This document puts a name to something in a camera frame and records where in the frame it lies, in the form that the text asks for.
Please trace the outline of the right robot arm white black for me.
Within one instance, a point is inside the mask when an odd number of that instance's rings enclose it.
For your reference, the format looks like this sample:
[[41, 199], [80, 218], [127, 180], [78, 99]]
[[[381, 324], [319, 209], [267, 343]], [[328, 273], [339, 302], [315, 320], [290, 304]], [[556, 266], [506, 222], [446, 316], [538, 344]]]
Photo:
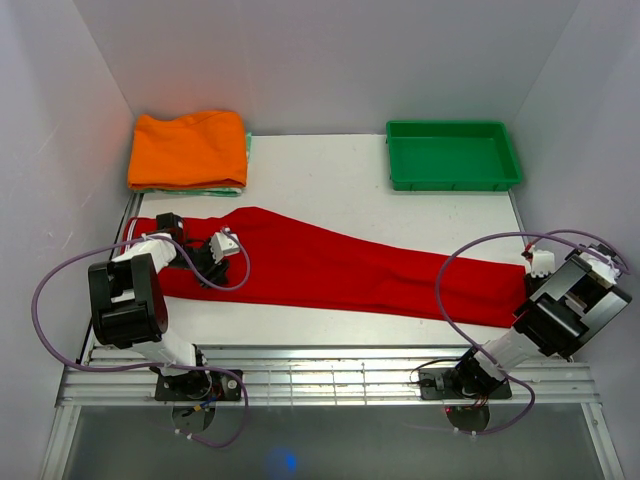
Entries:
[[603, 244], [575, 249], [553, 273], [531, 268], [532, 293], [514, 311], [501, 337], [469, 349], [451, 371], [464, 397], [490, 397], [521, 363], [554, 355], [571, 357], [620, 314], [632, 297], [617, 285], [615, 254]]

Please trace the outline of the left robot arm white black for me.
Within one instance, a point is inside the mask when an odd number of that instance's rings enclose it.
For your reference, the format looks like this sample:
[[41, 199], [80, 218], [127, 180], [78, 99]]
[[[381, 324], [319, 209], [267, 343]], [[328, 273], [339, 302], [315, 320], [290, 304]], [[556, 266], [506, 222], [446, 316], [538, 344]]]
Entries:
[[166, 268], [193, 273], [202, 287], [228, 284], [228, 258], [240, 252], [228, 228], [205, 240], [188, 236], [186, 220], [158, 215], [153, 238], [125, 248], [108, 262], [91, 265], [88, 283], [91, 324], [100, 344], [144, 356], [157, 376], [158, 400], [214, 401], [238, 397], [238, 382], [201, 368], [202, 351], [169, 328], [159, 274]]

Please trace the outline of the red trousers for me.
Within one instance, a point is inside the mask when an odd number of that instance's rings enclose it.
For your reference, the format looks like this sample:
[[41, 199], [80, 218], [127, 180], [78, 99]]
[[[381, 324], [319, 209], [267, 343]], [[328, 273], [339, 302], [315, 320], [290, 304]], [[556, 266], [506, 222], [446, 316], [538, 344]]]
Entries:
[[437, 320], [444, 307], [456, 322], [502, 328], [527, 298], [520, 265], [457, 258], [445, 267], [441, 254], [353, 238], [259, 207], [185, 220], [190, 238], [205, 240], [228, 227], [247, 252], [230, 259], [233, 292], [164, 269], [160, 285], [171, 297]]

